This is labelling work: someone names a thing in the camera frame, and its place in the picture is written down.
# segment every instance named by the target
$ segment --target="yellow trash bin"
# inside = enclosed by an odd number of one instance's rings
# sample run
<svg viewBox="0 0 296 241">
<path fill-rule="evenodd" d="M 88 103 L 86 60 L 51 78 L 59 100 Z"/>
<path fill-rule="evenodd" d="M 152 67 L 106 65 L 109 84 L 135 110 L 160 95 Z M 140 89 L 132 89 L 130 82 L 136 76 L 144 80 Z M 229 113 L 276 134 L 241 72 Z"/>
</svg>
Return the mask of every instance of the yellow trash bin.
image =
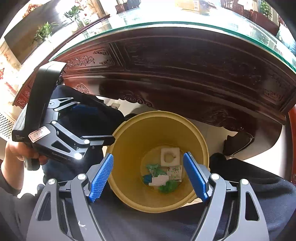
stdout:
<svg viewBox="0 0 296 241">
<path fill-rule="evenodd" d="M 184 168 L 182 182 L 171 193 L 161 193 L 142 181 L 148 174 L 146 165 L 160 164 L 161 148 L 165 147 L 180 148 L 181 165 L 183 154 L 190 151 L 198 163 L 208 167 L 205 140 L 189 120 L 171 112 L 150 111 L 122 123 L 113 135 L 116 141 L 107 149 L 114 156 L 108 182 L 125 204 L 142 212 L 161 213 L 196 198 Z"/>
</svg>

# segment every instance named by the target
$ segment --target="glass tabletop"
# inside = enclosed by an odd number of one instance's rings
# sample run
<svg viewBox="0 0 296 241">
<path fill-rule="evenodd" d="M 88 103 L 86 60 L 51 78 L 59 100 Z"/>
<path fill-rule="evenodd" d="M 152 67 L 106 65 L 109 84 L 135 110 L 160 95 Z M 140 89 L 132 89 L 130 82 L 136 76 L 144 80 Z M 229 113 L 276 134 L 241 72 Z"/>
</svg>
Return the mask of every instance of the glass tabletop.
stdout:
<svg viewBox="0 0 296 241">
<path fill-rule="evenodd" d="M 51 60 L 77 45 L 99 38 L 106 33 L 157 24 L 178 24 L 180 27 L 202 26 L 212 28 L 213 31 L 219 30 L 225 34 L 232 34 L 266 49 L 296 73 L 296 57 L 275 36 L 249 19 L 221 7 L 210 9 L 209 12 L 202 14 L 176 7 L 167 9 L 136 8 L 123 12 L 90 27 L 65 44 Z"/>
</svg>

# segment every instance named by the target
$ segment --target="person's hand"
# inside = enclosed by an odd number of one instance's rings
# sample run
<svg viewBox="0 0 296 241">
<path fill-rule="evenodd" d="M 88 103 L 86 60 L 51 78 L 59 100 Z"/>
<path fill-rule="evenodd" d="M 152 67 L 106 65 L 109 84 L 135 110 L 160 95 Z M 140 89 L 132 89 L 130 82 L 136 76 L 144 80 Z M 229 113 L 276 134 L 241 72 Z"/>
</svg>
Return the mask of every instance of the person's hand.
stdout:
<svg viewBox="0 0 296 241">
<path fill-rule="evenodd" d="M 26 158 L 34 158 L 39 159 L 40 165 L 44 165 L 47 163 L 47 157 L 40 155 L 33 148 L 28 147 L 23 142 L 14 142 L 9 140 L 6 144 L 6 151 L 10 151 L 17 159 L 24 161 L 24 157 Z"/>
</svg>

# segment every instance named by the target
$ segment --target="tile floor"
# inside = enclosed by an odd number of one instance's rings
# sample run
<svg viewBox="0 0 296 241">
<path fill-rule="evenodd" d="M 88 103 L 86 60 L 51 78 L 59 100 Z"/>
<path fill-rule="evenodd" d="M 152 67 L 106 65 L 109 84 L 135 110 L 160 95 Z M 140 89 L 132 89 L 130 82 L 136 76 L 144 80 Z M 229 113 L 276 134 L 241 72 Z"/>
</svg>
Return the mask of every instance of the tile floor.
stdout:
<svg viewBox="0 0 296 241">
<path fill-rule="evenodd" d="M 138 103 L 133 104 L 123 100 L 112 100 L 102 97 L 99 98 L 103 99 L 106 105 L 112 105 L 113 103 L 120 104 L 118 109 L 123 113 L 124 116 L 129 113 L 140 114 L 153 110 Z M 222 152 L 223 143 L 227 135 L 234 136 L 236 134 L 236 132 L 228 131 L 223 127 L 215 127 L 195 120 L 190 121 L 200 130 L 203 137 L 205 138 L 209 155 L 212 155 L 215 152 Z M 245 161 L 279 176 L 283 176 L 285 170 L 285 151 L 285 131 L 283 127 L 279 140 L 271 149 Z M 43 183 L 42 178 L 42 168 L 40 168 L 38 171 L 25 170 L 24 186 L 18 197 L 21 197 L 24 193 L 36 194 L 37 185 Z M 187 203 L 186 205 L 195 204 L 197 202 L 201 202 L 201 200 L 195 199 L 193 202 Z"/>
</svg>

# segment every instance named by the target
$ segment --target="screw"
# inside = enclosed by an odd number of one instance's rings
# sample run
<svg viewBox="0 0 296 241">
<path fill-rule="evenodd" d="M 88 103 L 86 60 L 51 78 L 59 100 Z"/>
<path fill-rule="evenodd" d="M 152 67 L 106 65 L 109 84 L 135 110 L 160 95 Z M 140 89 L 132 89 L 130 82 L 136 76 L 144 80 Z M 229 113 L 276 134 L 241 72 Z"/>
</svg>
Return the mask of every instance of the screw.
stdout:
<svg viewBox="0 0 296 241">
<path fill-rule="evenodd" d="M 220 176 L 219 176 L 218 174 L 216 174 L 216 173 L 213 173 L 213 174 L 211 175 L 211 178 L 212 178 L 213 180 L 218 180 L 218 179 L 220 178 Z"/>
<path fill-rule="evenodd" d="M 79 174 L 77 177 L 79 180 L 84 180 L 86 178 L 85 174 Z"/>
<path fill-rule="evenodd" d="M 49 179 L 49 180 L 48 180 L 48 184 L 49 184 L 49 185 L 52 185 L 52 184 L 54 184 L 54 183 L 55 183 L 55 179 Z"/>
<path fill-rule="evenodd" d="M 242 179 L 241 182 L 244 185 L 248 185 L 249 184 L 249 181 L 247 179 Z"/>
</svg>

